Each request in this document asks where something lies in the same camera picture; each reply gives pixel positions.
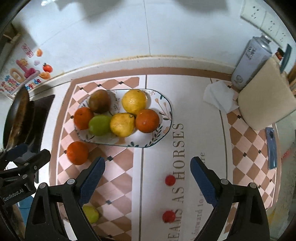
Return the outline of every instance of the spray can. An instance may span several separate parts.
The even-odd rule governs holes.
[[[231,76],[231,82],[236,88],[242,90],[271,57],[270,42],[267,35],[253,37],[249,41],[243,57]]]

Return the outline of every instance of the crumpled paper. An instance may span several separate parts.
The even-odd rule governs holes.
[[[216,106],[219,110],[229,113],[238,108],[238,105],[233,100],[235,91],[223,81],[217,81],[213,84],[209,84],[205,88],[203,101],[208,102]]]

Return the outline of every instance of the orange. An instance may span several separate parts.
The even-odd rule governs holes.
[[[89,121],[94,117],[94,113],[88,107],[79,108],[74,114],[74,124],[80,130],[89,128]]]
[[[73,164],[82,165],[89,157],[89,149],[85,143],[74,141],[67,148],[67,157]]]
[[[136,128],[143,133],[151,133],[159,125],[158,114],[151,109],[143,109],[138,112],[136,117]]]

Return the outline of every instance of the power outlet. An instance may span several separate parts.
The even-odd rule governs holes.
[[[241,17],[260,28],[265,17],[265,9],[255,0],[245,0]]]
[[[286,27],[281,25],[274,40],[279,44],[279,46],[281,46],[283,51],[285,51],[285,48],[287,46],[288,38],[289,34]]]
[[[269,12],[266,12],[261,30],[264,31],[268,36],[275,39],[278,30],[280,27],[280,23],[278,20],[275,19]]]

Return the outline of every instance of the plate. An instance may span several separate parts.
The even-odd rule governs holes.
[[[80,140],[96,144],[104,145],[115,145],[115,146],[126,146],[126,147],[151,147],[158,143],[166,134],[170,131],[172,126],[172,107],[168,99],[156,90],[141,89],[147,96],[147,106],[146,108],[154,110],[160,119],[160,124],[158,128],[152,133],[142,133],[135,129],[133,134],[128,137],[118,137],[113,133],[108,133],[104,136],[94,136],[89,132],[89,130],[79,130],[75,126],[75,130],[78,134]],[[107,90],[111,98],[110,111],[104,113],[108,116],[113,116],[117,113],[125,113],[121,99],[127,90]],[[89,97],[82,101],[78,108],[89,106]]]

